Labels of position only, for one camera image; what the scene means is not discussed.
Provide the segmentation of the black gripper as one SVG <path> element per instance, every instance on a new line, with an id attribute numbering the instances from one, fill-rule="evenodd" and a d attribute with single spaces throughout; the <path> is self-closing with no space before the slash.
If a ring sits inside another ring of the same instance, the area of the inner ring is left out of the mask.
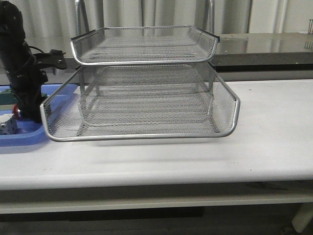
<path id="1" fill-rule="evenodd" d="M 8 76 L 10 88 L 17 98 L 22 117 L 41 122 L 40 104 L 44 101 L 41 86 L 48 81 L 44 70 L 29 70 Z"/>

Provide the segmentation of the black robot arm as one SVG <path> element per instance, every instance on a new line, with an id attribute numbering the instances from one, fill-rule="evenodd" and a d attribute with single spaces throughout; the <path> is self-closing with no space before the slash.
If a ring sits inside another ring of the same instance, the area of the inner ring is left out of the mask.
<path id="1" fill-rule="evenodd" d="M 36 58 L 25 41 L 21 11 L 6 0 L 0 2 L 0 63 L 22 116 L 41 122 L 41 86 L 48 81 L 47 75 L 36 66 Z"/>

